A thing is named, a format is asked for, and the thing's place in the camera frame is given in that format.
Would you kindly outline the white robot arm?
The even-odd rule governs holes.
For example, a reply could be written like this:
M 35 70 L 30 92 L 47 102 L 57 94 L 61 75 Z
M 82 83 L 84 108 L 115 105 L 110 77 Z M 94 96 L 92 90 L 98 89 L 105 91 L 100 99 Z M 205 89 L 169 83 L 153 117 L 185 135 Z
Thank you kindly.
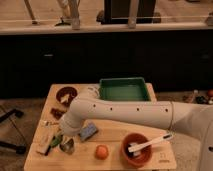
M 105 101 L 96 87 L 86 87 L 60 119 L 65 135 L 75 136 L 86 119 L 103 119 L 171 129 L 201 141 L 196 171 L 213 171 L 213 105 L 172 101 Z

